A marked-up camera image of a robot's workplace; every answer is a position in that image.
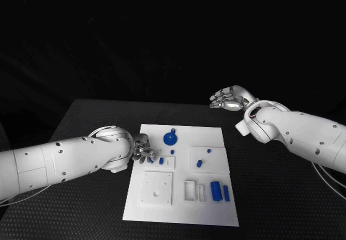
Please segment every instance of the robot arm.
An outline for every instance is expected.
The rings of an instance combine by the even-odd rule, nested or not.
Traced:
[[[243,120],[235,125],[243,136],[252,134],[261,143],[281,141],[291,153],[346,173],[346,126],[289,111],[274,101],[258,100],[238,85],[217,91],[210,100],[210,108],[245,111]]]
[[[140,163],[145,157],[155,160],[145,134],[132,138],[119,127],[99,129],[88,137],[0,152],[0,200],[99,169],[119,172],[127,169],[132,153]]]

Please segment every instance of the table surface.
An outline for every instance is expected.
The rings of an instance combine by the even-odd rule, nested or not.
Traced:
[[[242,116],[207,105],[78,99],[50,139],[86,136],[109,125],[132,134],[141,124],[222,128],[239,227],[122,221],[129,161],[127,170],[99,170],[11,205],[0,239],[344,239],[346,201],[278,141],[242,137]]]

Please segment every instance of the blue object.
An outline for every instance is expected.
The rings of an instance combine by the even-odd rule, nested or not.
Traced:
[[[220,189],[220,183],[217,181],[210,182],[210,194],[212,194],[212,200],[219,202],[222,200],[222,189]]]
[[[171,146],[176,144],[178,138],[177,138],[177,135],[176,135],[176,129],[171,128],[170,132],[164,134],[163,136],[163,142]]]
[[[200,166],[202,166],[202,160],[197,160],[196,166],[200,168]]]
[[[225,201],[229,202],[229,188],[223,186]]]

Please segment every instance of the dark backdrop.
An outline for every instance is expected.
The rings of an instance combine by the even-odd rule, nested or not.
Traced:
[[[346,124],[336,16],[225,6],[52,6],[41,14],[40,4],[1,8],[0,122],[13,148],[49,140],[76,98],[207,105],[232,85]]]

